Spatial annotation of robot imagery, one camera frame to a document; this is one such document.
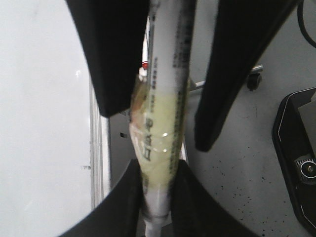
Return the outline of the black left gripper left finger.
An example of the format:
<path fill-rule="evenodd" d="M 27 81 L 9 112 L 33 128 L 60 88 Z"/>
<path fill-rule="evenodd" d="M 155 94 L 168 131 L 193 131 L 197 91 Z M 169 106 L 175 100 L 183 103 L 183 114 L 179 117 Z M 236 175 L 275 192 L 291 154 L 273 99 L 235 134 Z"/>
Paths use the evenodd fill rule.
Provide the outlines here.
<path fill-rule="evenodd" d="M 104 117 L 130 107 L 149 4 L 148 0 L 67 1 Z"/>

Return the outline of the black robot base device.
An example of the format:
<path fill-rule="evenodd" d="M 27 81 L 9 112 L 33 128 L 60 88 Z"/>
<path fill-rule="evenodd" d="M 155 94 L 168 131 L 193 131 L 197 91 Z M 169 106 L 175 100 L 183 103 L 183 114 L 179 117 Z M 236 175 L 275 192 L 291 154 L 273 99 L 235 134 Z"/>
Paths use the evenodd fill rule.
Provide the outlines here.
<path fill-rule="evenodd" d="M 301 112 L 309 110 L 314 87 L 291 93 L 281 101 L 272 129 L 272 139 L 296 218 L 316 235 L 316 148 L 309 140 Z"/>

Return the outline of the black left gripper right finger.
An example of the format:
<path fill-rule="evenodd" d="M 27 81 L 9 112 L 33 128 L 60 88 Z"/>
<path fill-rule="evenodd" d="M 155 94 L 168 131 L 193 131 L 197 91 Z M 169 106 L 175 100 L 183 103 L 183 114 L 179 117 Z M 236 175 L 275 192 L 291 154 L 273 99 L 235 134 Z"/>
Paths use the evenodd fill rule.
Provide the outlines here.
<path fill-rule="evenodd" d="M 195 147 L 209 151 L 245 79 L 296 6 L 294 0 L 220 0 Z"/>

